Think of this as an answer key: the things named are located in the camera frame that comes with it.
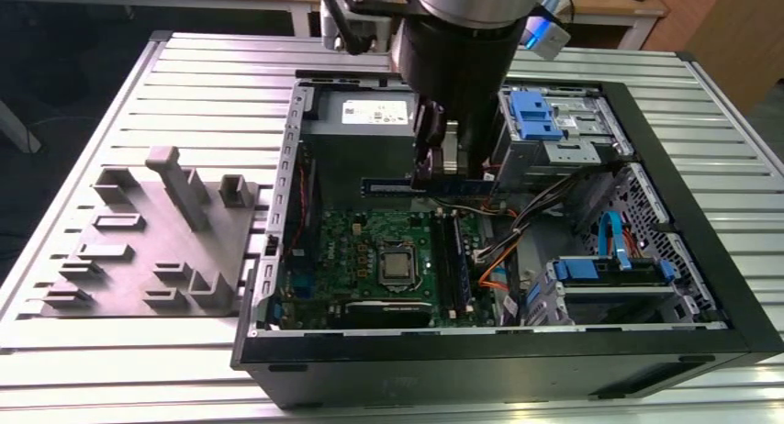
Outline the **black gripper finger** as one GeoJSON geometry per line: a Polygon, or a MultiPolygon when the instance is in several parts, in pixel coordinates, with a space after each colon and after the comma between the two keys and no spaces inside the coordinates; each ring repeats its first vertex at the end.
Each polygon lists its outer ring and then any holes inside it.
{"type": "Polygon", "coordinates": [[[471,119],[458,123],[458,153],[466,165],[466,177],[479,180],[482,163],[494,144],[494,125],[490,119],[471,119]]]}
{"type": "Polygon", "coordinates": [[[442,143],[447,136],[447,111],[432,100],[419,100],[414,119],[411,188],[427,190],[444,176],[442,143]]]}

